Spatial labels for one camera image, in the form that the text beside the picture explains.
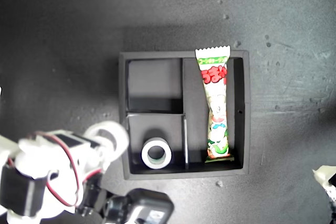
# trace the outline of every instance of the umaibo snack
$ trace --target umaibo snack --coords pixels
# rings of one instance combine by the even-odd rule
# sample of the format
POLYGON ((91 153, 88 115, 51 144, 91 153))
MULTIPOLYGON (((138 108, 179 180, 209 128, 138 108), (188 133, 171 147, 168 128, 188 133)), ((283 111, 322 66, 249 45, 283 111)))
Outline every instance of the umaibo snack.
POLYGON ((209 106, 206 162, 232 160, 226 117, 226 62, 230 46, 195 50, 209 106))

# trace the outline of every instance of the roll of tape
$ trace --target roll of tape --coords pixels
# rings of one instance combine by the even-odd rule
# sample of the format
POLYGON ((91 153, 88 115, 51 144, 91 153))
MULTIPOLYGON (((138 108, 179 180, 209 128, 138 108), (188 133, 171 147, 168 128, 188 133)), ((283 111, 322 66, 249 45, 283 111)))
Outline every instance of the roll of tape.
POLYGON ((143 145, 141 157, 145 165, 148 166, 149 168, 161 169, 167 166, 172 160, 172 151, 170 150, 169 145, 166 140, 160 137, 153 137, 153 138, 148 139, 143 145), (155 159, 149 156, 148 151, 150 148, 154 146, 159 146, 163 148, 164 154, 162 157, 155 159))

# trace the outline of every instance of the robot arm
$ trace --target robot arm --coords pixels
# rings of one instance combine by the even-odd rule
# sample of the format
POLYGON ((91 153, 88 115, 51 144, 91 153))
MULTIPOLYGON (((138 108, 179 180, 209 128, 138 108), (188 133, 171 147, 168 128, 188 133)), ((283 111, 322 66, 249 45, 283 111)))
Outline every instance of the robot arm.
POLYGON ((64 210, 82 216, 96 211, 103 223, 166 223, 173 211, 166 194, 135 189, 121 197, 100 187, 128 144, 115 122, 93 125, 83 136, 36 132, 18 143, 0 136, 0 214, 7 212, 9 224, 39 224, 64 210))

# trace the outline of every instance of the cable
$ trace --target cable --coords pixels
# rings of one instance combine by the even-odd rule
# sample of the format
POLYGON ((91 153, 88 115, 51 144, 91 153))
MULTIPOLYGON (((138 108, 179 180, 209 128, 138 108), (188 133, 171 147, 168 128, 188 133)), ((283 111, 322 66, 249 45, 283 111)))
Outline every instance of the cable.
POLYGON ((70 204, 68 202, 66 202, 50 185, 50 176, 52 173, 49 173, 48 174, 48 178, 47 178, 47 188, 49 189, 49 191, 51 192, 51 194, 56 198, 58 199, 59 202, 61 202, 63 205, 67 206, 67 207, 73 207, 77 204, 78 202, 78 194, 79 194, 79 190, 80 190, 80 181, 79 181, 79 178, 78 178, 78 173, 77 173, 77 169, 76 169, 76 165, 75 165, 75 162, 74 162, 74 159, 72 158, 72 155, 70 153, 70 150, 69 150, 69 147, 57 136, 55 135, 49 135, 47 133, 44 133, 44 132, 35 132, 36 135, 40 135, 46 139, 49 139, 49 140, 52 140, 53 142, 55 142, 56 144, 58 144, 63 150, 64 152, 66 153, 66 155, 68 156, 69 160, 70 160, 70 163, 71 163, 71 166, 72 166, 72 169, 74 171, 74 174, 75 174, 75 178, 76 178, 76 184, 77 184, 77 190, 75 192, 75 196, 76 196, 76 201, 74 204, 70 204))
POLYGON ((14 161, 9 157, 8 158, 8 164, 11 166, 11 167, 14 167, 14 161))
POLYGON ((92 171, 86 173, 84 175, 83 183, 86 182, 89 178, 91 178, 92 176, 94 176, 94 175, 96 175, 98 173, 101 173, 101 168, 98 168, 96 170, 92 170, 92 171))

